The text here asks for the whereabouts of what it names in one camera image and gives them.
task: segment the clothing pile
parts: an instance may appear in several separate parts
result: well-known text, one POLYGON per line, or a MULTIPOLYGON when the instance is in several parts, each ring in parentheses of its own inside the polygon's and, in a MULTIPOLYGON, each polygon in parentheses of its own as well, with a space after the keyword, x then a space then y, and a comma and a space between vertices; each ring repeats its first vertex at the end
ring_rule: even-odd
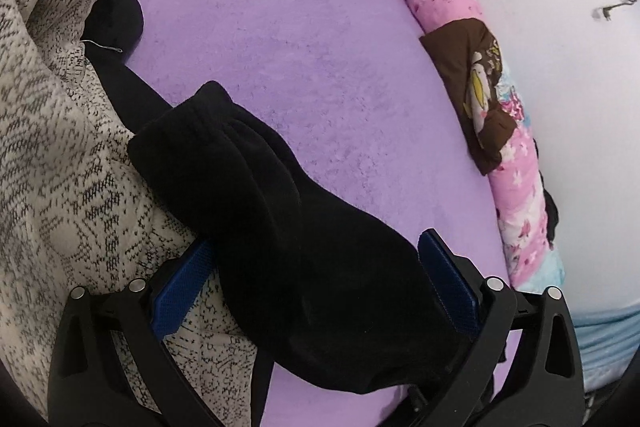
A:
MULTIPOLYGON (((0 0, 0 15, 0 357, 44 417, 69 291, 148 279, 196 236, 218 271, 165 344, 226 425, 252 424, 256 344, 355 393, 433 396, 461 363, 472 339, 414 246, 312 181, 219 84, 171 108, 126 67, 135 0, 0 0)), ((122 338, 118 350, 153 409, 122 338)))

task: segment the light blue fabric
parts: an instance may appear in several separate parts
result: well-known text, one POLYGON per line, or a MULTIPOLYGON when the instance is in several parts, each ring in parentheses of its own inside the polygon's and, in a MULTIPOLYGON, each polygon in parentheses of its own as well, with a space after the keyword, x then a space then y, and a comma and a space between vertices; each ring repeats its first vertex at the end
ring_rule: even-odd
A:
POLYGON ((640 305, 615 311, 572 314, 585 390, 617 380, 640 346, 640 305))
POLYGON ((526 283, 519 286, 518 291, 525 293, 542 293, 549 286, 561 288, 564 284, 564 265, 558 249, 549 249, 545 259, 526 283))

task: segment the black fabric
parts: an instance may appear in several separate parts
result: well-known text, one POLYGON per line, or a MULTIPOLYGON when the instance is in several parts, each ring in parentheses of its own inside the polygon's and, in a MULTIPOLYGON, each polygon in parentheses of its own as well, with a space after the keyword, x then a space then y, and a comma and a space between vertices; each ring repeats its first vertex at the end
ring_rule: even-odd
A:
MULTIPOLYGON (((538 151, 538 142, 533 140, 533 144, 536 147, 536 156, 540 158, 540 152, 538 151)), ((558 227, 558 223, 560 223, 560 214, 558 212, 558 206, 554 201, 554 198, 551 197, 549 191, 545 188, 545 178, 540 172, 540 180, 542 181, 542 190, 545 197, 545 212, 546 212, 546 240, 550 245, 553 244, 553 241, 556 238, 556 228, 558 227)))
MULTIPOLYGON (((494 377, 492 375, 466 425, 473 425, 482 411, 491 403, 495 392, 494 382, 494 377)), ((427 403, 429 403, 435 395, 434 389, 427 389, 424 387, 420 388, 420 393, 427 399, 427 403)), ((415 427, 417 425, 416 421, 419 418, 420 413, 424 410, 424 407, 425 404, 416 403, 410 396, 408 396, 402 400, 398 407, 396 407, 396 409, 376 427, 415 427)))
POLYGON ((262 422, 264 407, 273 374, 273 357, 264 349, 255 355, 254 370, 251 373, 251 425, 258 427, 262 422))
POLYGON ((354 393, 433 387, 464 354, 469 340, 415 248, 316 184, 220 84, 146 126, 129 156, 178 219, 212 238, 244 333, 303 380, 354 393))
POLYGON ((82 40, 90 52, 100 46, 122 50, 105 50, 125 62, 135 49, 144 29, 144 17, 138 0, 97 0, 84 21, 82 40))
POLYGON ((97 46, 87 46, 84 52, 115 112, 131 132, 138 132, 171 109, 168 102, 114 57, 113 52, 97 46))
POLYGON ((27 401, 0 361, 0 425, 47 427, 47 422, 27 401))

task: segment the gray knit sweater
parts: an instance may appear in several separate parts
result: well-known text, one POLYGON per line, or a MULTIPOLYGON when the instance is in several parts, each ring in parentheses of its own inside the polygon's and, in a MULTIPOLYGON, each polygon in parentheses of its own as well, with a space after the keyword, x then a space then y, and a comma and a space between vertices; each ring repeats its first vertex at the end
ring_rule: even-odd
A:
MULTIPOLYGON (((94 1, 0 0, 0 359, 44 416, 70 289, 123 289, 193 240, 131 166, 130 133, 84 58, 94 1)), ((248 427, 255 346, 215 277, 166 343, 220 419, 248 427)), ((155 407, 118 345, 138 399, 155 407)))

